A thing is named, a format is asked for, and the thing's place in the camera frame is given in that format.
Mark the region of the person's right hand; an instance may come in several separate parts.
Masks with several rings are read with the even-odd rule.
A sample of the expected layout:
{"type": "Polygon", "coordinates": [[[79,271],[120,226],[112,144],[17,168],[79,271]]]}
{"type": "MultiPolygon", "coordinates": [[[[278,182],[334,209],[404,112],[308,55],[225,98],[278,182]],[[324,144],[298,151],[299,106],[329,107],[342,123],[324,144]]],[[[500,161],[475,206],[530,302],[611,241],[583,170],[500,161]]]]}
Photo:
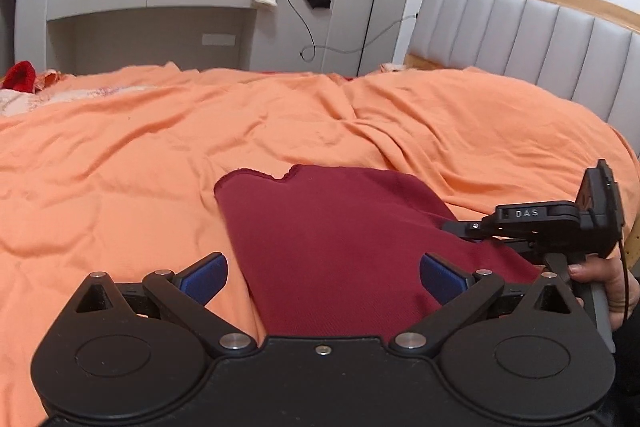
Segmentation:
{"type": "Polygon", "coordinates": [[[613,331],[620,329],[639,303],[639,282],[619,257],[591,255],[582,263],[568,266],[570,278],[579,283],[601,283],[608,298],[608,315],[613,331]]]}

